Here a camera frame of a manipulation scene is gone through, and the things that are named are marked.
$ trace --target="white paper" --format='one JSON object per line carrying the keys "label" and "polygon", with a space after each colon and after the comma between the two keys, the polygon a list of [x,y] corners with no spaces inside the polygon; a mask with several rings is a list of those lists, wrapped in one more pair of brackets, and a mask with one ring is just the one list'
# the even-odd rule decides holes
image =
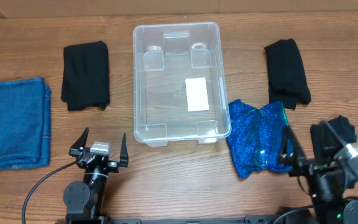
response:
{"label": "white paper", "polygon": [[209,110],[205,78],[187,78],[185,82],[188,111]]}

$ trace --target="blue cloth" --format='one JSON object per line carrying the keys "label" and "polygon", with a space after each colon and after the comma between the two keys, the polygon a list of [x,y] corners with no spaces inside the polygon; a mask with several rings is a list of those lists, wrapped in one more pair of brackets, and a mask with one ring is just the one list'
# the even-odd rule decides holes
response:
{"label": "blue cloth", "polygon": [[277,164],[283,127],[288,126],[281,101],[254,108],[235,100],[229,103],[232,131],[227,137],[234,167],[240,178],[265,169],[288,172],[291,167]]}
{"label": "blue cloth", "polygon": [[49,165],[50,88],[44,79],[0,82],[0,170]]}

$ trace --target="black cloth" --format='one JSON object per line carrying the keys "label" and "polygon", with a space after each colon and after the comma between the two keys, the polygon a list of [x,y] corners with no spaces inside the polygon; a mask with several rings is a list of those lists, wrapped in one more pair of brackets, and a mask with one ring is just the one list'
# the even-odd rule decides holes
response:
{"label": "black cloth", "polygon": [[[340,115],[328,121],[328,123],[345,142],[357,142],[356,130],[347,117]],[[341,143],[328,131],[325,125],[312,124],[310,134],[314,156],[317,159],[332,158],[338,150],[342,149]]]}
{"label": "black cloth", "polygon": [[62,100],[67,110],[87,106],[105,109],[110,103],[109,52],[104,42],[71,45],[63,51]]}
{"label": "black cloth", "polygon": [[293,39],[279,40],[265,47],[267,54],[268,94],[270,103],[282,101],[285,108],[310,103],[301,54]]}

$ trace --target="tabletop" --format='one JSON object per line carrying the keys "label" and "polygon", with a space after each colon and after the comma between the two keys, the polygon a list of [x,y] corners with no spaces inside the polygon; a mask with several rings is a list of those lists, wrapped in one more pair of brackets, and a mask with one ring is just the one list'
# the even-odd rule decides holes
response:
{"label": "tabletop", "polygon": [[[170,142],[148,147],[135,140],[132,31],[142,24],[213,21],[220,26],[229,101],[260,108],[269,103],[264,47],[293,38],[305,66],[312,101],[286,110],[306,154],[313,157],[310,126],[340,114],[358,135],[358,12],[291,12],[162,16],[0,19],[0,80],[45,77],[52,89],[51,161],[48,167],[0,171],[0,223],[21,223],[25,197],[45,174],[73,161],[70,146],[85,127],[93,141],[119,156],[127,133],[129,167],[111,174],[103,210],[114,218],[234,218],[309,205],[296,179],[269,171],[238,178],[224,139],[215,144]],[[67,111],[61,99],[63,48],[102,40],[109,49],[111,103],[105,109]],[[82,180],[69,167],[47,179],[27,206],[27,223],[63,220],[65,187]],[[346,195],[358,195],[356,188]]]}

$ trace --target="clear plastic container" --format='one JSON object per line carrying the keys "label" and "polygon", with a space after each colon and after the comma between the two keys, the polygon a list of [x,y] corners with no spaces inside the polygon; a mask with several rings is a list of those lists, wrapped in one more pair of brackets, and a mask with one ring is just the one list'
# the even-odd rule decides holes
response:
{"label": "clear plastic container", "polygon": [[134,29],[134,134],[149,146],[231,132],[219,26],[214,22]]}

